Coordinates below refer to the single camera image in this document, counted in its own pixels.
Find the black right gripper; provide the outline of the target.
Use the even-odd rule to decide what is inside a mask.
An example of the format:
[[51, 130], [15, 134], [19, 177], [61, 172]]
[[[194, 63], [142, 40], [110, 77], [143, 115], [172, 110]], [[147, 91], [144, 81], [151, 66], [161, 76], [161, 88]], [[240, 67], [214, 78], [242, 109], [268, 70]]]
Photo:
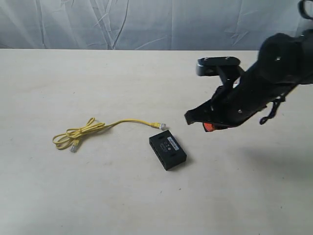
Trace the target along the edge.
[[222, 84], [210, 100], [188, 110], [184, 117], [188, 125], [203, 123], [205, 132], [240, 126], [275, 99], [275, 90], [276, 85], [263, 78], [256, 66], [251, 66], [232, 87]]

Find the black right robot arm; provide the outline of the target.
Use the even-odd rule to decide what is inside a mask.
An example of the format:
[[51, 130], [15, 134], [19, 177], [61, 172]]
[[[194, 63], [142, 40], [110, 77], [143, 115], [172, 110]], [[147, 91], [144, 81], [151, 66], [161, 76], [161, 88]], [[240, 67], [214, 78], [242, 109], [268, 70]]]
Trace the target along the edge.
[[277, 33], [260, 47], [256, 62], [246, 71], [236, 57], [204, 57], [197, 60], [198, 76], [219, 76], [222, 82], [213, 96], [185, 113], [187, 124], [202, 123], [206, 132], [242, 125], [272, 103], [260, 125], [276, 116], [281, 103], [298, 85], [313, 82], [313, 31], [298, 37]]

